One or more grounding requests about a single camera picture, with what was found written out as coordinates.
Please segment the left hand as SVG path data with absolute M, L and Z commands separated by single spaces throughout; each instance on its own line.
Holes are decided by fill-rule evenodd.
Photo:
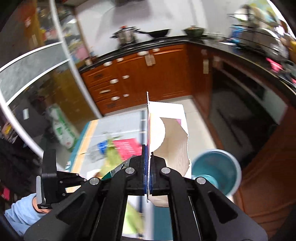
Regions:
M 37 197 L 36 196 L 32 199 L 32 205 L 33 205 L 34 210 L 36 210 L 36 212 L 38 212 L 38 213 L 47 214 L 51 211 L 51 209 L 39 209 L 38 205 L 37 205 Z

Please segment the left forearm blue sleeve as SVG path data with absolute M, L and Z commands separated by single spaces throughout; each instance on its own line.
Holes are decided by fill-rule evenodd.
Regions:
M 32 193 L 13 203 L 4 216 L 16 233 L 23 237 L 27 229 L 48 212 L 50 209 L 38 209 L 36 194 Z

